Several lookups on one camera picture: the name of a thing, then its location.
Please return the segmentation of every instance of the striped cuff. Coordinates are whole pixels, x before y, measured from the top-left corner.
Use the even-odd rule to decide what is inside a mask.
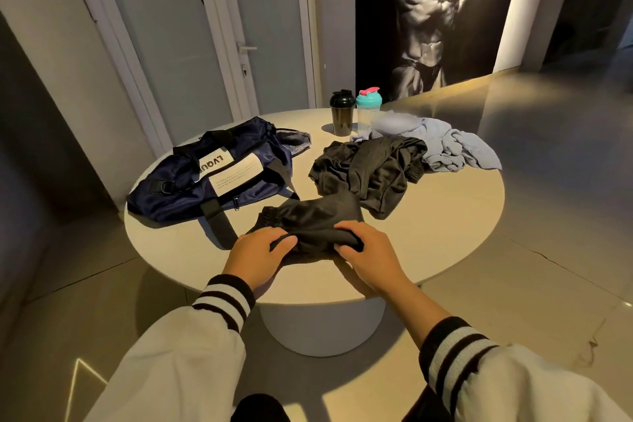
[[[462,384],[479,370],[479,360],[498,347],[459,317],[448,317],[435,327],[420,349],[420,368],[431,389],[455,416]]]
[[[220,314],[228,329],[239,333],[254,305],[253,291],[246,282],[234,275],[220,274],[209,281],[192,307]]]

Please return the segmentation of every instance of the sleeve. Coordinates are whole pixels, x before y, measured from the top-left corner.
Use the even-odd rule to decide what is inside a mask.
[[[254,305],[240,278],[212,278],[192,307],[138,339],[85,422],[228,422],[246,356],[239,332]]]
[[[458,317],[420,349],[429,387],[456,421],[588,422],[629,417],[597,384],[522,346],[497,346]]]

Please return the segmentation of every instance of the person's left hand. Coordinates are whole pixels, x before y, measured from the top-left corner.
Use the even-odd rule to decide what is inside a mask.
[[[270,244],[286,235],[280,227],[264,227],[237,239],[223,274],[240,277],[251,290],[264,285],[277,272],[281,259],[297,244],[295,235],[283,239],[273,250]]]

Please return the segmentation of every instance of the light blue towel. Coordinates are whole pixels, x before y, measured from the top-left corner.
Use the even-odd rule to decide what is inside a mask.
[[[423,160],[436,172],[457,172],[466,164],[480,169],[501,169],[495,151],[479,136],[453,129],[448,122],[411,114],[384,112],[374,121],[371,134],[352,135],[357,142],[370,138],[401,135],[423,140],[427,153]]]

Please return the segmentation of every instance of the round table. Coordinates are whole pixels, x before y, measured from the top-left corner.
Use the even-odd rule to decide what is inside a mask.
[[[332,141],[348,139],[332,134],[330,109],[293,110],[262,118],[276,127],[312,135],[312,147],[293,160],[292,183],[301,200],[318,198],[317,187],[308,178],[313,161]],[[240,210],[227,210],[226,215],[235,232],[243,234],[255,225],[263,207],[279,206],[285,200],[275,195]],[[455,173],[427,173],[417,184],[410,183],[386,220],[376,220],[365,209],[363,216],[389,235],[408,278],[420,283],[447,270],[485,241],[501,217],[503,203],[499,171],[466,166]],[[224,268],[228,251],[210,241],[206,222],[196,219],[157,227],[127,210],[124,220],[139,255],[185,287],[202,291]],[[333,259],[283,267],[257,301],[274,338],[299,354],[324,357],[347,352],[369,338],[382,319],[384,301],[344,261]]]

